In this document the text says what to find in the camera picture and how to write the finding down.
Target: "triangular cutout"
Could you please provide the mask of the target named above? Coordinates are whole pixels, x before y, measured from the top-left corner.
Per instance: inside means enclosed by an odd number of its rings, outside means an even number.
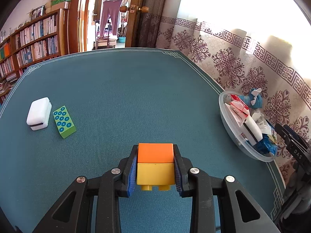
[[[250,221],[258,220],[260,218],[260,214],[254,208],[251,202],[245,197],[245,195],[240,190],[236,191],[235,195],[238,200],[242,221],[247,223]]]
[[[64,223],[69,222],[71,210],[73,208],[73,202],[75,200],[76,192],[71,192],[59,208],[55,211],[52,218]]]

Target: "wooden door knob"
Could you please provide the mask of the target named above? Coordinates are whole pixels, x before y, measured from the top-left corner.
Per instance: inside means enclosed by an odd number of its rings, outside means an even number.
[[[127,12],[128,10],[129,10],[129,7],[127,7],[127,6],[121,6],[121,7],[120,7],[120,12],[125,13],[125,12]]]
[[[139,10],[143,14],[149,13],[149,7],[146,7],[146,6],[142,6],[141,8],[139,8]]]

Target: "silver screw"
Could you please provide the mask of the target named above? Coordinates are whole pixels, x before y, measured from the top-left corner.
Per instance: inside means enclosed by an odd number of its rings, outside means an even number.
[[[83,176],[78,177],[78,178],[77,178],[77,182],[78,182],[78,183],[83,183],[83,182],[85,182],[85,177],[83,177]]]
[[[200,170],[195,168],[195,167],[193,167],[193,168],[190,169],[190,172],[192,172],[194,174],[198,174],[200,172]]]
[[[235,181],[235,178],[234,178],[233,176],[228,175],[228,176],[226,177],[226,181],[228,181],[228,182],[234,182],[234,181]]]
[[[111,170],[112,174],[119,174],[121,172],[121,170],[119,168],[114,168]]]

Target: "table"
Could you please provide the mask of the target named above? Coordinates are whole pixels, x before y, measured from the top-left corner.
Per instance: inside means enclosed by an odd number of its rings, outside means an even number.
[[[220,119],[221,87],[179,51],[125,48],[83,52],[31,66],[0,111],[0,207],[30,233],[80,175],[101,176],[134,144],[175,143],[209,175],[233,175],[268,215],[284,186],[274,162],[243,154]],[[31,102],[65,105],[77,131],[63,139],[51,117],[45,129],[26,124]],[[122,232],[189,232],[191,198],[175,188],[120,199]]]

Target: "green block with blue circles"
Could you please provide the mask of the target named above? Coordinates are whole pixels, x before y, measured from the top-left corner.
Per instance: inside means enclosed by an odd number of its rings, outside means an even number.
[[[62,106],[53,112],[56,127],[62,138],[66,138],[77,131],[68,113],[66,106]]]

